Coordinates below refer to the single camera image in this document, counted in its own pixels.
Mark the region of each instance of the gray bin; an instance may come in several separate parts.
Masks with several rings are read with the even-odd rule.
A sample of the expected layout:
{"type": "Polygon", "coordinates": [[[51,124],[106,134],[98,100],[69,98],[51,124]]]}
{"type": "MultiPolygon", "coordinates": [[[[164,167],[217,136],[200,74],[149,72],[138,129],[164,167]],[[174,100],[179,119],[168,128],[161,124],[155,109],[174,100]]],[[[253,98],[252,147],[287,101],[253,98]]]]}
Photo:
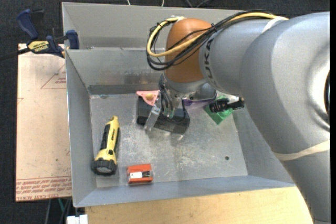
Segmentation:
{"type": "Polygon", "coordinates": [[[216,23],[236,11],[77,3],[62,7],[64,30],[78,32],[81,48],[66,51],[75,207],[294,186],[245,109],[216,125],[192,104],[187,107],[191,122],[184,135],[145,132],[136,123],[135,92],[157,90],[161,75],[146,62],[149,28],[172,15],[216,23]],[[98,176],[91,162],[113,115],[118,116],[121,131],[118,172],[98,176]],[[145,163],[152,165],[153,182],[129,186],[127,166],[145,163]]]}

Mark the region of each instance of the gray robot arm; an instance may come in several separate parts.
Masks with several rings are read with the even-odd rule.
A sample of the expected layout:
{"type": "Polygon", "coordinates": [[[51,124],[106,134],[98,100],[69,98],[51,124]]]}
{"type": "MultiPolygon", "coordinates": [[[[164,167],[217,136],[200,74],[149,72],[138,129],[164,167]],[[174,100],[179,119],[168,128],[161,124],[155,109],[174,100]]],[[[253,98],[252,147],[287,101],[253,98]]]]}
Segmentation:
{"type": "Polygon", "coordinates": [[[199,65],[216,90],[244,97],[275,155],[301,190],[316,223],[331,222],[330,13],[239,23],[202,46],[199,65]]]}

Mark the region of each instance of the orange box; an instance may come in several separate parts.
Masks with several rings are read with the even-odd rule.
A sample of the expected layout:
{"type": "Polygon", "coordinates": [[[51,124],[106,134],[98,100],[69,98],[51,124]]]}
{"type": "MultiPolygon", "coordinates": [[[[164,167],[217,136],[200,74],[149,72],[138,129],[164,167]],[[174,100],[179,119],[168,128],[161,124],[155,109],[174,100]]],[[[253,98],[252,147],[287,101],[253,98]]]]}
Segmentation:
{"type": "Polygon", "coordinates": [[[133,165],[127,167],[128,183],[149,183],[153,181],[152,166],[150,164],[133,165]]]}

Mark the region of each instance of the yellow cable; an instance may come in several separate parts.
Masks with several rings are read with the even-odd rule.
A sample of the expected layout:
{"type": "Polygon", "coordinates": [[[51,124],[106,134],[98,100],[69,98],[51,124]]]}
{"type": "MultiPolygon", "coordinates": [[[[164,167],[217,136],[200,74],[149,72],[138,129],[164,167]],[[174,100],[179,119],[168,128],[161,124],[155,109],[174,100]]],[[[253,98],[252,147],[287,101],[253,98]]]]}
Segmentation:
{"type": "MultiPolygon", "coordinates": [[[[245,14],[241,14],[241,15],[238,15],[234,18],[232,18],[231,20],[228,21],[229,22],[232,22],[234,20],[238,20],[238,19],[241,19],[241,18],[246,18],[246,17],[262,17],[262,18],[267,18],[267,19],[275,19],[277,17],[280,17],[280,18],[283,18],[284,20],[288,20],[288,18],[285,18],[285,17],[281,17],[281,16],[276,16],[276,15],[272,15],[272,14],[268,14],[268,13],[262,13],[262,12],[251,12],[251,13],[245,13],[245,14]]],[[[162,57],[162,56],[167,56],[167,55],[170,55],[178,50],[182,50],[186,47],[188,47],[192,42],[194,42],[195,40],[197,40],[202,34],[174,47],[173,49],[171,50],[167,50],[165,52],[162,52],[162,53],[159,53],[159,54],[155,54],[151,51],[151,43],[152,43],[152,40],[154,38],[154,36],[156,35],[156,33],[165,25],[167,24],[166,21],[168,22],[175,22],[175,21],[178,21],[180,19],[182,19],[184,17],[173,17],[173,18],[169,18],[161,23],[159,23],[159,25],[156,27],[156,29],[153,31],[153,33],[151,34],[150,38],[148,39],[148,43],[147,43],[147,52],[150,56],[152,57],[162,57]]]]}

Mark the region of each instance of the cardboard sheet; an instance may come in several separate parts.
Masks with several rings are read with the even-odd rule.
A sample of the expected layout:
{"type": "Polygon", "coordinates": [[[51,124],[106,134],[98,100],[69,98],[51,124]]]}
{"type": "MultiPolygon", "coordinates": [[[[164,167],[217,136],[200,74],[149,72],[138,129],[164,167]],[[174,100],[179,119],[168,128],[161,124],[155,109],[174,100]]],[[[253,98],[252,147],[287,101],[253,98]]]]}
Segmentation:
{"type": "Polygon", "coordinates": [[[18,57],[16,201],[72,195],[65,59],[18,57]]]}

